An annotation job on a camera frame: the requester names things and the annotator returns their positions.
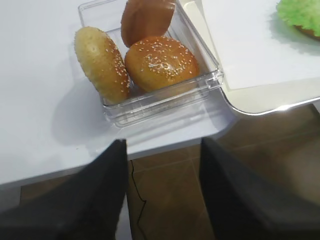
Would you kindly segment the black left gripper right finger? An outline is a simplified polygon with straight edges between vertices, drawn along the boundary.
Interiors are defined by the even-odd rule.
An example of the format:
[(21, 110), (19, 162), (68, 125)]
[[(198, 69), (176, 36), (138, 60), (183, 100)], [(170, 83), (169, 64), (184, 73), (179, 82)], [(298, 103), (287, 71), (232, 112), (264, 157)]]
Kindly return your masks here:
[(200, 144), (199, 181), (217, 240), (318, 240), (320, 207), (259, 176), (212, 138)]

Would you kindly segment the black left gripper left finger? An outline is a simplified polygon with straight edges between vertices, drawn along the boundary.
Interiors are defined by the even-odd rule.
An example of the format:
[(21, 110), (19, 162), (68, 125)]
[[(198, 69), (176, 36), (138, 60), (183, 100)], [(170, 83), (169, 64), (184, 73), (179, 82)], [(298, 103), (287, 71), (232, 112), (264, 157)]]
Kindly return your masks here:
[(126, 140), (53, 190), (1, 213), (2, 240), (114, 240), (128, 189)]

